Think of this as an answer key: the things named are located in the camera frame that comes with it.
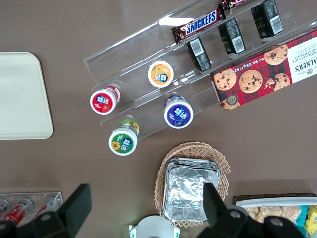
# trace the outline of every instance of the aluminum foil container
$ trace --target aluminum foil container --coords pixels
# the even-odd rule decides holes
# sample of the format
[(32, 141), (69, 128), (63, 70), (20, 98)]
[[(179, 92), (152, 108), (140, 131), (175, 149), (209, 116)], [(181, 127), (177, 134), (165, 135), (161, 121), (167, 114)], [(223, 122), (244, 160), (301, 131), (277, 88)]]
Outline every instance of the aluminum foil container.
[(217, 188), (220, 169), (215, 161), (174, 158), (166, 164), (163, 214), (172, 222), (207, 220), (203, 185)]

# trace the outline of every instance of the clear plastic shelf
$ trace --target clear plastic shelf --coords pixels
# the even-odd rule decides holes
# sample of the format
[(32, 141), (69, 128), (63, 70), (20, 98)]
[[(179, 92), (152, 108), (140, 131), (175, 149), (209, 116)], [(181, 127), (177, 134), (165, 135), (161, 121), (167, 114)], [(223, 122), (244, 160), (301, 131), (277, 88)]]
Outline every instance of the clear plastic shelf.
[(214, 88), (209, 80), (209, 76), (205, 76), (204, 79), (205, 80), (197, 80), (176, 86), (164, 93), (161, 92), (150, 101), (147, 98), (140, 100), (132, 110), (129, 108), (122, 108), (120, 113), (105, 118), (101, 122), (101, 126), (107, 135), (111, 135), (112, 131), (117, 129), (122, 120), (124, 120), (127, 116), (132, 116), (140, 126), (138, 139), (143, 139), (168, 127), (164, 120), (164, 104), (166, 99), (173, 94), (183, 96), (191, 105), (194, 114), (218, 104), (218, 99), (214, 93)]
[[(246, 46), (246, 51), (237, 57), (244, 57), (251, 52), (258, 51), (263, 45), (269, 45), (271, 41), (265, 42), (258, 37), (250, 9), (263, 1), (250, 0), (231, 11), (226, 10), (226, 20), (221, 20), (186, 38), (180, 44), (176, 44), (171, 31), (175, 24), (186, 24), (206, 12), (217, 9), (220, 2), (191, 1), (150, 26), (84, 59), (97, 83), (92, 90), (96, 91), (109, 85), (119, 88), (122, 97), (116, 109), (111, 113), (110, 117), (112, 117), (121, 113), (123, 109), (134, 108), (144, 98), (151, 101), (162, 93), (176, 90), (187, 81), (195, 81), (208, 75), (224, 64), (234, 61), (228, 56), (217, 28), (218, 25), (233, 17), (237, 19)], [(279, 39), (288, 31), (296, 28), (296, 20), (295, 15), (292, 14), (294, 10), (290, 7), (291, 0), (276, 1), (276, 5), (284, 29), (282, 33), (274, 37)], [(205, 72), (198, 72), (195, 69), (186, 46), (186, 43), (197, 37), (201, 37), (211, 61), (211, 69)], [(155, 88), (147, 78), (150, 65), (157, 60), (168, 62), (174, 69), (173, 83), (162, 89)]]
[(0, 194), (0, 199), (8, 201), (11, 205), (12, 211), (21, 199), (30, 199), (33, 202), (33, 209), (28, 212), (21, 220), (18, 226), (22, 226), (32, 220), (37, 212), (48, 202), (50, 198), (54, 198), (58, 204), (63, 204), (63, 197), (61, 192), (31, 192), (31, 193), (3, 193)]
[[(302, 26), (292, 29), (279, 37), (273, 38), (271, 41), (260, 45), (257, 50), (251, 50), (245, 54), (244, 57), (249, 57), (256, 52), (266, 50), (268, 47), (273, 47), (283, 41), (289, 41), (292, 38), (298, 37), (301, 33), (305, 33), (313, 28), (317, 27), (317, 21), (308, 22)], [(202, 112), (214, 105), (218, 104), (218, 97), (215, 93), (215, 89), (212, 86), (209, 73), (219, 69), (220, 67), (226, 67), (241, 58), (230, 59), (227, 63), (221, 64), (213, 69), (207, 70), (207, 75), (199, 75), (189, 80), (183, 80), (182, 82), (174, 82), (173, 87), (166, 91), (158, 90), (156, 94), (148, 97), (144, 97), (137, 102), (134, 102), (132, 107), (125, 105), (121, 107), (115, 114), (109, 114), (101, 121), (101, 126), (107, 135), (111, 135), (112, 131), (117, 129), (118, 124), (124, 120), (127, 116), (134, 117), (140, 126), (139, 140), (143, 139), (153, 133), (156, 133), (166, 127), (164, 120), (164, 103), (166, 99), (172, 94), (182, 95), (187, 102), (189, 102), (193, 108), (194, 114)]]
[[(97, 83), (93, 91), (115, 85), (122, 95), (116, 109), (101, 121), (106, 134), (110, 136), (127, 116), (134, 117), (138, 122), (139, 140), (168, 127), (164, 120), (164, 103), (172, 94), (182, 95), (191, 104), (194, 114), (218, 104), (210, 73), (316, 26), (315, 21), (298, 26), (295, 14), (297, 10), (294, 9), (292, 1), (275, 0), (283, 32), (261, 39), (251, 8), (263, 1), (249, 0), (232, 10), (226, 10), (226, 20), (221, 20), (176, 44), (171, 28), (217, 9), (220, 2), (193, 0), (150, 26), (84, 59)], [(220, 24), (233, 17), (237, 20), (246, 48), (244, 52), (234, 55), (235, 57), (227, 54), (218, 31)], [(187, 43), (197, 37), (200, 37), (211, 61), (211, 68), (204, 72), (195, 69), (187, 49)], [(166, 61), (174, 69), (173, 82), (161, 89), (155, 88), (147, 77), (150, 65), (158, 60)]]

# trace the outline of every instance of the red tartan pattern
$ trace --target red tartan pattern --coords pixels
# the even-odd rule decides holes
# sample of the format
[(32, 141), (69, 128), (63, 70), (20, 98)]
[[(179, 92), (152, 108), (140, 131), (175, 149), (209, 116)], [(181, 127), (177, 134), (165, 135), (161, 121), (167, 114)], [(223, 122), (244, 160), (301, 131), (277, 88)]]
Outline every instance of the red tartan pattern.
[[(289, 41), (287, 44), (288, 48), (291, 48), (293, 46), (296, 46), (302, 42), (305, 42), (309, 39), (312, 39), (314, 37), (317, 37), (317, 30), (312, 31), (306, 35), (303, 35), (295, 40)], [(237, 75), (237, 81), (235, 85), (226, 91), (222, 91), (217, 89), (217, 94), (219, 96), (220, 101), (222, 102), (223, 100), (226, 100), (227, 97), (231, 94), (236, 94), (238, 96), (238, 102), (240, 105), (243, 105), (247, 102), (250, 102), (254, 99), (260, 98), (266, 94), (274, 92), (274, 85), (270, 85), (266, 87), (266, 82), (269, 78), (275, 79), (275, 76), (279, 73), (285, 73), (288, 75), (290, 78), (290, 82), (292, 84), (292, 77), (291, 77), (291, 72), (290, 72), (290, 67), (288, 63), (288, 59), (286, 59), (283, 63), (280, 65), (269, 65), (266, 63), (264, 60), (264, 53), (256, 54), (255, 57), (249, 58), (248, 60), (242, 60), (240, 63), (237, 63), (231, 67), (223, 68), (222, 70), (219, 70), (215, 73), (211, 73), (211, 80), (213, 81), (213, 78), (215, 75), (217, 75), (218, 72), (224, 71), (226, 69), (233, 69)], [(241, 75), (248, 71), (248, 70), (256, 70), (258, 71), (263, 78), (263, 82), (259, 90), (257, 90), (254, 93), (244, 93), (240, 87), (239, 87), (239, 79)]]

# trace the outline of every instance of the white plastic tray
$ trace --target white plastic tray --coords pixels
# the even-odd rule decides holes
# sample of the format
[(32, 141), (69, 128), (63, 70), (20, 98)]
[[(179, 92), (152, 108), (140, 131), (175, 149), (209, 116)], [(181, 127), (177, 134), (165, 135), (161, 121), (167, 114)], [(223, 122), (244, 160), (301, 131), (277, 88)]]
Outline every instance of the white plastic tray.
[(0, 53), (0, 140), (53, 133), (41, 65), (29, 52)]
[(316, 204), (317, 197), (272, 197), (249, 199), (236, 202), (236, 206), (239, 207), (303, 206)]

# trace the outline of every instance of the snickers logo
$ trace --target snickers logo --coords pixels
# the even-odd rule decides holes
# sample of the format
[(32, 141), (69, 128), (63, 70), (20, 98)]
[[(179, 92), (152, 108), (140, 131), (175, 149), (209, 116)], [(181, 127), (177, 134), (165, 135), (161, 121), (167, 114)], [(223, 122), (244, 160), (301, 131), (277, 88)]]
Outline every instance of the snickers logo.
[(187, 25), (184, 26), (184, 29), (181, 30), (186, 30), (186, 36), (189, 36), (197, 31), (203, 30), (204, 28), (212, 25), (217, 21), (217, 9), (206, 14), (205, 16), (202, 16)]

